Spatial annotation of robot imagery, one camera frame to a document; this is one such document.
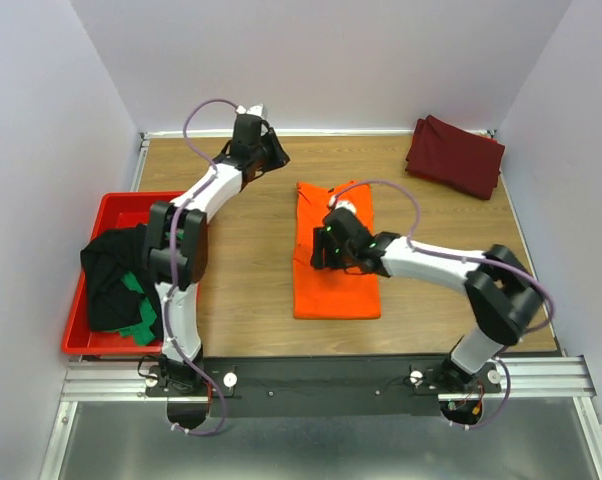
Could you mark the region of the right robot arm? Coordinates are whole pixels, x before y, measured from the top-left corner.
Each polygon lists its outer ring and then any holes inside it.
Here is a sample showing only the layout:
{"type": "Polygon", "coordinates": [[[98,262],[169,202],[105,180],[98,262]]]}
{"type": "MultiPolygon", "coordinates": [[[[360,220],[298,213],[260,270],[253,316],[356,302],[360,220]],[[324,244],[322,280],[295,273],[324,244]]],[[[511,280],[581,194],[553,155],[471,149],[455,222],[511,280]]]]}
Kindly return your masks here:
{"type": "Polygon", "coordinates": [[[310,265],[401,277],[464,294],[476,326],[423,380],[436,389],[467,391],[484,366],[532,331],[530,323],[549,295],[512,251],[499,244],[487,251],[454,250],[413,241],[392,232],[371,233],[355,213],[338,207],[313,229],[310,265]]]}

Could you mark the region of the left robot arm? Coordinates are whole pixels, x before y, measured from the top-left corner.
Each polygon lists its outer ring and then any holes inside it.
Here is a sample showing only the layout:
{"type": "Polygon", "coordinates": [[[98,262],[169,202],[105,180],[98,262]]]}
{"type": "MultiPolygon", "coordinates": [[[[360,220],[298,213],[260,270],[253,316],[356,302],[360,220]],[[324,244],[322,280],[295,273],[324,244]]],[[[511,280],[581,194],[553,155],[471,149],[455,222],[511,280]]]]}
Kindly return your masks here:
{"type": "Polygon", "coordinates": [[[142,259],[161,305],[158,387],[185,393],[204,381],[196,302],[208,264],[210,221],[249,183],[289,161],[265,108],[240,106],[230,140],[203,177],[182,195],[151,206],[142,259]]]}

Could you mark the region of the orange t shirt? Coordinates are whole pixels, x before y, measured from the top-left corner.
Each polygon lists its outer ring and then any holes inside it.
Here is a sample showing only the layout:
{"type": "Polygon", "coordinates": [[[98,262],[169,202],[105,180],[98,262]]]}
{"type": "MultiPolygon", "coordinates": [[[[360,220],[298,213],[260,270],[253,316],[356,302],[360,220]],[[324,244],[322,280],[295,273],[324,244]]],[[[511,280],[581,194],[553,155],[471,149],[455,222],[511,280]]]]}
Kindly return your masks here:
{"type": "Polygon", "coordinates": [[[381,316],[377,277],[357,268],[315,269],[311,266],[314,229],[328,214],[330,198],[339,193],[356,208],[356,216],[373,227],[373,200],[369,186],[347,188],[353,180],[332,188],[307,182],[296,185],[296,238],[292,253],[293,317],[301,320],[374,320],[381,316]]]}

